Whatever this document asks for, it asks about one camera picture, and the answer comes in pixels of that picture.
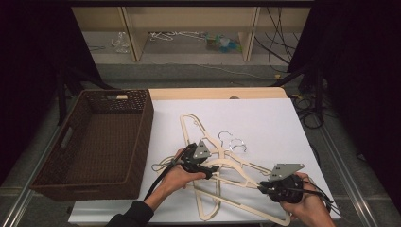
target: hand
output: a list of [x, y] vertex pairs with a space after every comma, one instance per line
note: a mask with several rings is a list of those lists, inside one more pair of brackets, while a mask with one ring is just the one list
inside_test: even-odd
[[[176, 157], [180, 155], [182, 151], [182, 149], [178, 150]], [[155, 211], [157, 207], [159, 207], [159, 205], [173, 192], [180, 188], [185, 188], [186, 184], [189, 182], [204, 178], [206, 178], [206, 174], [202, 172], [188, 173], [183, 170], [180, 165], [176, 165], [168, 171], [160, 185], [145, 200], [145, 203]]]
[[[304, 189], [316, 191], [316, 188], [308, 183], [309, 177], [307, 174], [297, 172], [304, 181]], [[299, 218], [305, 225], [313, 226], [335, 226], [333, 219], [324, 206], [322, 199], [314, 194], [304, 193], [302, 200], [296, 204], [288, 202], [280, 202], [284, 210], [290, 212], [291, 220]]]

